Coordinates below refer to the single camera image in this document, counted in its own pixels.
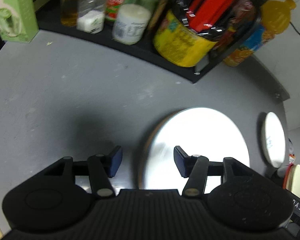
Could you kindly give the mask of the white shallow plate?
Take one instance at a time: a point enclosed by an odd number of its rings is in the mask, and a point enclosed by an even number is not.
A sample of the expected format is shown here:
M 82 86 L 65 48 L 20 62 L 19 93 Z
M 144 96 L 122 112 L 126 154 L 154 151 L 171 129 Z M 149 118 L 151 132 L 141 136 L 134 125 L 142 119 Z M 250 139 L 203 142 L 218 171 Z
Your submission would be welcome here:
M 147 139 L 139 166 L 140 189 L 183 190 L 187 180 L 174 163 L 175 146 L 189 156 L 202 155 L 215 162 L 231 157 L 250 165 L 247 144 L 229 117 L 215 109 L 188 108 L 165 118 Z

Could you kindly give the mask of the white plate at edge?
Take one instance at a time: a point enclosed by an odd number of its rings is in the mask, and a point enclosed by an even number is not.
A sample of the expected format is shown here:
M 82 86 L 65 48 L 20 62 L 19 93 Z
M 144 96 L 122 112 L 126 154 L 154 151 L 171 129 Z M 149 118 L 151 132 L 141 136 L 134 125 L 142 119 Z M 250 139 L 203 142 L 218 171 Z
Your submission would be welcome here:
M 285 160 L 286 139 L 281 121 L 274 112 L 266 114 L 261 128 L 261 142 L 267 162 L 279 168 Z

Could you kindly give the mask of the cream round lid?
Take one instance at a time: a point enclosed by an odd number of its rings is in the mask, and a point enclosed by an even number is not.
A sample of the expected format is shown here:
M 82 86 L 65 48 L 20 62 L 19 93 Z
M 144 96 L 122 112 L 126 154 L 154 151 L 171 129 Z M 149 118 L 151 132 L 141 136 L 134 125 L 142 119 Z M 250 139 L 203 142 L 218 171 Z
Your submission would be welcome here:
M 290 164 L 283 180 L 283 188 L 300 198 L 300 164 Z

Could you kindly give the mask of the yellow label soy sauce bottle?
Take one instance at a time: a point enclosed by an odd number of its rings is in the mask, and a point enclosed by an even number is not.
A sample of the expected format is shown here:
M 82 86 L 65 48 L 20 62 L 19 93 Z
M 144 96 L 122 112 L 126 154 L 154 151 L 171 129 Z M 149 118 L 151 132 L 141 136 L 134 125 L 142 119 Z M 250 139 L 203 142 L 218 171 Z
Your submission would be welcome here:
M 174 0 L 173 7 L 153 38 L 157 52 L 179 67 L 194 67 L 219 42 L 230 24 L 232 9 L 226 11 L 215 25 L 197 33 L 188 25 L 185 12 L 193 0 Z

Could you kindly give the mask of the white labelled jar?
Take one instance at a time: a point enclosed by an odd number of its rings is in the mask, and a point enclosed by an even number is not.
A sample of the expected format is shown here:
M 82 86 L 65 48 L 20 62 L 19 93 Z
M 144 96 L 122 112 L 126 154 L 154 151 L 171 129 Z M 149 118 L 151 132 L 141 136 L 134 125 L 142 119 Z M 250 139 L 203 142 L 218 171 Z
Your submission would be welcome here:
M 151 12 L 137 4 L 124 4 L 118 11 L 112 36 L 126 45 L 136 44 L 151 18 Z

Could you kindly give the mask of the black metal shelf rack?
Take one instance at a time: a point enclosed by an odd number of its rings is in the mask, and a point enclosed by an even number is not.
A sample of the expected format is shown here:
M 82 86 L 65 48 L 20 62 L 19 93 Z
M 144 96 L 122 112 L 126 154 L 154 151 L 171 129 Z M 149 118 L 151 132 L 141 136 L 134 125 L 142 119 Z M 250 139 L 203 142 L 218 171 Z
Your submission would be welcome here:
M 51 31 L 66 36 L 79 38 L 81 40 L 93 42 L 111 49 L 118 50 L 128 55 L 137 57 L 158 67 L 164 68 L 174 74 L 177 74 L 192 83 L 197 83 L 204 75 L 220 64 L 230 53 L 237 49 L 257 28 L 257 24 L 261 20 L 261 6 L 267 0 L 256 0 L 254 6 L 256 8 L 253 19 L 235 34 L 233 41 L 220 53 L 209 52 L 208 63 L 199 63 L 197 66 L 191 68 L 181 68 L 168 62 L 157 51 L 150 38 L 143 37 L 140 42 L 135 45 L 125 45 L 116 42 L 111 37 L 110 26 L 97 34 L 89 34 L 77 30 L 75 27 L 66 27 L 61 24 L 60 20 L 60 0 L 50 0 L 43 5 L 37 12 L 37 22 L 39 29 Z

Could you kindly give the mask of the amber oil bottle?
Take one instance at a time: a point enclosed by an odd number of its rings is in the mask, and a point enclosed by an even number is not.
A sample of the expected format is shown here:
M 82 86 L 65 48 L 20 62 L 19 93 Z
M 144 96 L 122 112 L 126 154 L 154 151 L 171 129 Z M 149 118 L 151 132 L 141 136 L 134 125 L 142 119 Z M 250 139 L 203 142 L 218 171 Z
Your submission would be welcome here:
M 78 16 L 79 0 L 61 0 L 61 24 L 66 27 L 75 27 Z

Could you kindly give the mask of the clear jar with white powder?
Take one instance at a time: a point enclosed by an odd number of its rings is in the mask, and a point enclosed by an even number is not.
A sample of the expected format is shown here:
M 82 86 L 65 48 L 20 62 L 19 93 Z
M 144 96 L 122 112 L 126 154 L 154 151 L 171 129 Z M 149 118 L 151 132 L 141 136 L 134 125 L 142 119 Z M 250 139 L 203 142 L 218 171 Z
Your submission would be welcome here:
M 79 0 L 76 28 L 96 34 L 102 31 L 107 0 Z

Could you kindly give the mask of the orange juice bottle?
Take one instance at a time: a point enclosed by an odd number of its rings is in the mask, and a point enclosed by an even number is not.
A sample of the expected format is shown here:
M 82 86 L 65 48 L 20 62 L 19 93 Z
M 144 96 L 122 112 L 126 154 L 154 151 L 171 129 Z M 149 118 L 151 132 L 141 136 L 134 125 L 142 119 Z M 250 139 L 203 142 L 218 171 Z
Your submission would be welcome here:
M 291 11 L 296 8 L 294 0 L 270 0 L 261 7 L 261 22 L 255 31 L 223 62 L 236 67 L 253 55 L 264 44 L 273 40 L 276 35 L 283 33 L 289 26 Z

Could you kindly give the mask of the red packet box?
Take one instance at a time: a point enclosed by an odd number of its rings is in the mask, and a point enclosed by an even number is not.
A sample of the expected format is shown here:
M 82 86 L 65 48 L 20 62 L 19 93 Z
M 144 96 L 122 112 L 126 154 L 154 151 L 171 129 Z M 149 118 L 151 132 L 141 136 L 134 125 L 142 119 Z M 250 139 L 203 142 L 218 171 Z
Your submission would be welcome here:
M 189 27 L 200 33 L 210 29 L 235 0 L 194 0 L 187 13 Z

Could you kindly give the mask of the green carton box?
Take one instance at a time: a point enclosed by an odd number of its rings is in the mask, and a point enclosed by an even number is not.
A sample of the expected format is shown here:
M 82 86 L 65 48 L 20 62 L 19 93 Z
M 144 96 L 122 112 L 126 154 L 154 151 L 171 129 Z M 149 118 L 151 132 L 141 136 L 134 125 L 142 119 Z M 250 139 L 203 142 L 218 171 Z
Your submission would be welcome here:
M 0 0 L 0 37 L 30 43 L 38 33 L 33 0 Z

